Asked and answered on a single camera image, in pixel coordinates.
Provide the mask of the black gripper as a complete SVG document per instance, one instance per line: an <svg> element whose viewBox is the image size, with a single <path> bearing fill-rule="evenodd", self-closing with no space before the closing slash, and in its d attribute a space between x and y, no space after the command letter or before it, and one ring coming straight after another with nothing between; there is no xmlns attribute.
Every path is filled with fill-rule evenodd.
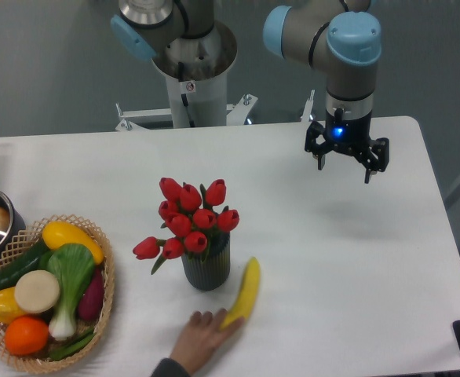
<svg viewBox="0 0 460 377"><path fill-rule="evenodd" d="M371 140L369 136L372 112L362 118L345 119L344 115L326 112L325 127L312 121L306 130L305 151L317 161L317 169L325 165L326 154L335 151L347 156L355 156L364 165L364 183L371 176L385 172L389 164L389 139L381 137Z"/></svg>

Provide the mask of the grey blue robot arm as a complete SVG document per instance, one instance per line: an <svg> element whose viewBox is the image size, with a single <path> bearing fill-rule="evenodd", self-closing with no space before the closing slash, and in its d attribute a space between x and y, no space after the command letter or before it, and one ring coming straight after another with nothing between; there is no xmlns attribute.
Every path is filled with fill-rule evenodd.
<svg viewBox="0 0 460 377"><path fill-rule="evenodd" d="M369 1L281 5L267 16L268 51L327 78L326 121L310 122L305 151L323 165L329 152L355 158L367 177L389 164L389 141L370 136L381 56L381 26ZM129 54L164 76L176 128L225 126L227 75L237 57L232 31L212 1L121 1L111 30Z"/></svg>

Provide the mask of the grey sleeved forearm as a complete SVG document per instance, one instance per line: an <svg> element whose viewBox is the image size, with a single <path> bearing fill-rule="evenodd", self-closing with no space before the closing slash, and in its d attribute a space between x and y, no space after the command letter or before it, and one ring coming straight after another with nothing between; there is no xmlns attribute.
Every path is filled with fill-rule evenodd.
<svg viewBox="0 0 460 377"><path fill-rule="evenodd" d="M191 375L178 362L163 358L153 370L151 377L190 377Z"/></svg>

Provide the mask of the person's hand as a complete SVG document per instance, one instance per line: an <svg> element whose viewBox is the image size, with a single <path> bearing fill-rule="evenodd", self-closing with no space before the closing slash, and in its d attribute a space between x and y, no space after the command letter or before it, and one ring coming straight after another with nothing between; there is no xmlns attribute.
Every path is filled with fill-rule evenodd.
<svg viewBox="0 0 460 377"><path fill-rule="evenodd" d="M246 322L244 317L239 317L221 329L226 317L226 309L216 313L194 312L177 337L169 358L189 375L194 375Z"/></svg>

